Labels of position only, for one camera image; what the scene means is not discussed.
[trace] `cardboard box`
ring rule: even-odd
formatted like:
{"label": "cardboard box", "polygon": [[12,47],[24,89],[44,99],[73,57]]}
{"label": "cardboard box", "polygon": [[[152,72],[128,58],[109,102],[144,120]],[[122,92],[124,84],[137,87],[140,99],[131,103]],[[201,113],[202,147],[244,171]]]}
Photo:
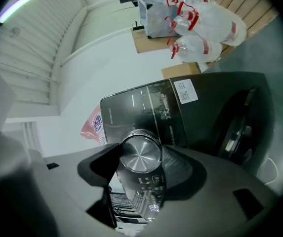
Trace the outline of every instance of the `cardboard box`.
{"label": "cardboard box", "polygon": [[199,74],[200,70],[197,63],[193,62],[193,63],[183,63],[180,65],[175,65],[172,67],[161,69],[161,73],[164,79],[169,79],[173,77]]}
{"label": "cardboard box", "polygon": [[[166,44],[169,39],[168,37],[148,39],[145,30],[133,31],[131,29],[131,33],[138,53],[169,48],[169,45]],[[171,37],[171,43],[178,38],[179,37]]]}

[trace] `label sticker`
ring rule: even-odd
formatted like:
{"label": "label sticker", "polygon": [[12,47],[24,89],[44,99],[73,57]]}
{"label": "label sticker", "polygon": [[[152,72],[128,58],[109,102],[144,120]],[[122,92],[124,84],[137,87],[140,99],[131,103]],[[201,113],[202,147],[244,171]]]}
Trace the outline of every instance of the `label sticker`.
{"label": "label sticker", "polygon": [[192,84],[191,79],[175,81],[174,82],[177,94],[179,95],[179,99],[181,104],[186,104],[189,102],[193,102],[198,100],[196,91]]}

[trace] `fluorescent light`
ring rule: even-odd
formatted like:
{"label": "fluorescent light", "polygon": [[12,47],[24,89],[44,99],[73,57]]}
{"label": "fluorescent light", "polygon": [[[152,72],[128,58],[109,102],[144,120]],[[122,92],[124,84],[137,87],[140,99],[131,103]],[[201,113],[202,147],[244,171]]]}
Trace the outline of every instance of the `fluorescent light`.
{"label": "fluorescent light", "polygon": [[10,17],[10,15],[12,15],[28,1],[30,0],[17,0],[15,3],[13,3],[5,12],[0,15],[0,23],[4,23],[5,20]]}

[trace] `pink package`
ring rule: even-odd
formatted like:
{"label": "pink package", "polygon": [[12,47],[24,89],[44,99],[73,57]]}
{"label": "pink package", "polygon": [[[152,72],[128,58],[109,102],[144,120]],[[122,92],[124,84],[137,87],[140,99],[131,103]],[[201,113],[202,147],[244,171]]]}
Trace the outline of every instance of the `pink package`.
{"label": "pink package", "polygon": [[88,117],[81,129],[80,135],[88,140],[96,140],[101,145],[106,144],[100,105],[96,106],[94,111]]}

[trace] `plastic bag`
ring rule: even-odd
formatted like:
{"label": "plastic bag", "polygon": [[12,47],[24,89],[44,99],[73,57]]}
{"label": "plastic bag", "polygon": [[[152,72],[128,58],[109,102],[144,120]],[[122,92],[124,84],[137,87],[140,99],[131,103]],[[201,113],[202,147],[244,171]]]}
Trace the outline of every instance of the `plastic bag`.
{"label": "plastic bag", "polygon": [[177,16],[176,6],[166,6],[166,0],[138,0],[140,22],[145,27],[146,35],[151,38],[179,36],[171,32],[165,17]]}
{"label": "plastic bag", "polygon": [[88,117],[81,129],[80,135],[88,140],[96,140],[101,145],[107,143],[104,134],[100,105],[96,106],[94,111]]}

